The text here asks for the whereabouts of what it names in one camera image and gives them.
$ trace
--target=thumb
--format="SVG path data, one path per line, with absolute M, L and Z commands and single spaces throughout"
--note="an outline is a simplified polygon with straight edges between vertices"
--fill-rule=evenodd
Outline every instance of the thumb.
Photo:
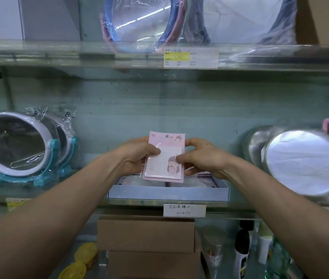
M 159 155 L 161 153 L 160 149 L 149 143 L 146 144 L 145 151 L 147 155 Z
M 184 164 L 184 163 L 194 164 L 194 151 L 195 151 L 195 149 L 190 150 L 190 151 L 186 152 L 185 154 L 178 155 L 176 157 L 176 161 L 181 164 Z

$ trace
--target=pink package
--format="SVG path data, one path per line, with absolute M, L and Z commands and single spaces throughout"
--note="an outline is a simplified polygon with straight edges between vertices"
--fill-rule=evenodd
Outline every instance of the pink package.
M 185 134 L 150 131 L 149 143 L 161 150 L 148 156 L 141 176 L 144 180 L 184 183 L 184 167 L 176 156 L 185 153 Z

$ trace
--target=person's left hand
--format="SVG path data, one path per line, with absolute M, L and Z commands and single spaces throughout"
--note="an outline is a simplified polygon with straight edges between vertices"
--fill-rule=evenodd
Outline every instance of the person's left hand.
M 161 150 L 148 143 L 149 137 L 140 137 L 128 140 L 114 150 L 123 158 L 121 176 L 140 173 L 146 155 L 159 155 Z

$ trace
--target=black bottle cap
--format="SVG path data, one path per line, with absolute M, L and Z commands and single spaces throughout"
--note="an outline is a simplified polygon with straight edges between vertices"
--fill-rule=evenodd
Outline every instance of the black bottle cap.
M 236 243 L 234 245 L 236 251 L 240 254 L 248 254 L 250 248 L 249 232 L 245 229 L 238 231 L 236 236 Z
M 254 230 L 254 220 L 240 220 L 239 226 L 247 231 Z

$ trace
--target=price tag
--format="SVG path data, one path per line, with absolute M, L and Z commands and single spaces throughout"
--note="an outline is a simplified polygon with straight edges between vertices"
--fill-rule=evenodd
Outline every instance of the price tag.
M 206 217 L 206 205 L 189 203 L 164 203 L 164 217 Z
M 26 201 L 31 200 L 30 198 L 6 198 L 7 208 L 9 211 L 13 211 L 16 207 L 23 205 Z
M 218 49 L 210 47 L 166 48 L 164 68 L 215 69 L 219 59 Z

